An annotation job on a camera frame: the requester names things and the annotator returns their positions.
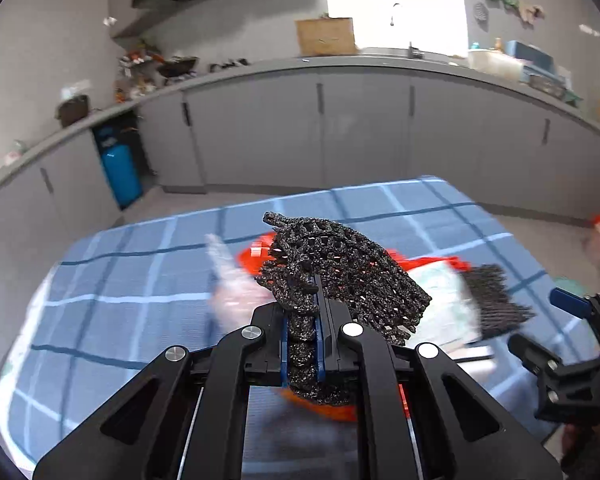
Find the countertop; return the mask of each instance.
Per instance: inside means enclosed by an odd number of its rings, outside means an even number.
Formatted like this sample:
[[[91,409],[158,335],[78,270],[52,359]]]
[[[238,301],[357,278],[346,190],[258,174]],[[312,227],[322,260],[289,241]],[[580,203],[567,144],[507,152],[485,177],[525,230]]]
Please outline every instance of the countertop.
[[[131,110],[143,102],[150,99],[155,99],[159,96],[169,94],[171,92],[184,91],[187,89],[211,84],[217,81],[227,80],[236,77],[254,75],[267,72],[280,72],[284,70],[295,70],[301,68],[317,68],[317,67],[335,67],[335,66],[367,66],[367,67],[389,67],[401,68],[407,70],[419,70],[423,72],[433,72],[456,77],[462,77],[482,83],[491,84],[504,88],[513,92],[517,92],[529,98],[535,99],[548,105],[552,108],[563,111],[572,116],[576,120],[581,121],[588,126],[594,133],[600,135],[600,124],[585,118],[579,110],[565,103],[558,101],[551,96],[544,94],[538,90],[530,88],[526,84],[516,83],[504,78],[493,76],[465,68],[462,66],[449,65],[446,62],[407,59],[403,57],[390,57],[378,55],[358,55],[358,56],[328,56],[328,57],[307,57],[307,58],[292,58],[292,59],[277,59],[269,61],[261,61],[249,66],[231,68],[221,72],[199,76],[197,78],[183,81],[173,86],[168,86],[155,91],[147,96],[141,97],[131,102],[118,104],[99,110],[89,114],[84,119],[72,124],[68,128],[64,128],[49,135],[31,149],[29,149],[21,158],[16,160],[10,166],[0,168],[0,187],[6,184],[15,174],[19,173],[23,168],[34,162],[38,157],[44,155],[56,145],[66,142],[80,132],[88,129],[96,124],[102,123],[112,117],[120,115],[128,110]]]

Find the tiled floor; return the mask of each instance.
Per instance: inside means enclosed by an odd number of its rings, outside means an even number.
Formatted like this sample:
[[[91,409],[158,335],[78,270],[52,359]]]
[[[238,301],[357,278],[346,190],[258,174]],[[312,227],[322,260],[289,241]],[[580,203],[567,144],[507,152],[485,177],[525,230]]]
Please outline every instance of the tiled floor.
[[[170,194],[154,187],[125,211],[124,219],[128,223],[140,222],[266,198],[269,196],[248,193]],[[591,294],[600,292],[600,270],[586,259],[582,250],[582,241],[589,234],[588,229],[510,216],[497,218],[551,276],[576,280]],[[558,459],[562,455],[561,437],[562,431],[558,430],[546,443],[546,448]]]

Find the triangular cutout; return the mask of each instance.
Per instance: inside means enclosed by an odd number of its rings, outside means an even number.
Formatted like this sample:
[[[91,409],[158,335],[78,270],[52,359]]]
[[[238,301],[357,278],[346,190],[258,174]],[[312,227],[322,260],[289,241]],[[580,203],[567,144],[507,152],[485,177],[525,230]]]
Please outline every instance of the triangular cutout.
[[[500,429],[500,424],[493,415],[455,377],[445,375],[442,382],[467,442],[475,442]]]
[[[102,424],[100,431],[132,446],[140,436],[144,419],[159,386],[160,381],[155,378],[144,384],[141,390]]]

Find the gray wall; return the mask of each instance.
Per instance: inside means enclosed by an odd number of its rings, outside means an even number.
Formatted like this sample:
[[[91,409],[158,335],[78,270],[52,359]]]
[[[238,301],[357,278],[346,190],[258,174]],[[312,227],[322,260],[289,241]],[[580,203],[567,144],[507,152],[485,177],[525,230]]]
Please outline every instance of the gray wall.
[[[93,107],[113,104],[116,57],[108,0],[4,0],[0,5],[0,166],[14,139],[59,129],[60,90],[89,79]]]
[[[327,0],[206,0],[151,29],[166,56],[180,54],[209,63],[246,57],[250,61],[299,54],[294,20],[318,18]]]
[[[595,117],[600,104],[600,37],[584,34],[578,28],[585,24],[600,32],[600,12],[595,4],[592,0],[522,1],[542,6],[546,16],[530,27],[500,4],[489,8],[488,24],[482,26],[474,19],[473,6],[487,0],[464,0],[469,42],[493,46],[495,38],[501,37],[503,41],[519,40],[538,46],[553,56],[556,64],[571,71],[574,90],[585,99],[581,110]]]

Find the blue container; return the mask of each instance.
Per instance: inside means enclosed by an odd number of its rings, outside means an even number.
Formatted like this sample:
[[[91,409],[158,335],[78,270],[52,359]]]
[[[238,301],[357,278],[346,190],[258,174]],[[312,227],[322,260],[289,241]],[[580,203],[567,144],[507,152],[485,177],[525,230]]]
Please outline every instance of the blue container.
[[[120,207],[128,206],[142,194],[128,146],[116,144],[106,150],[102,154],[102,165]]]

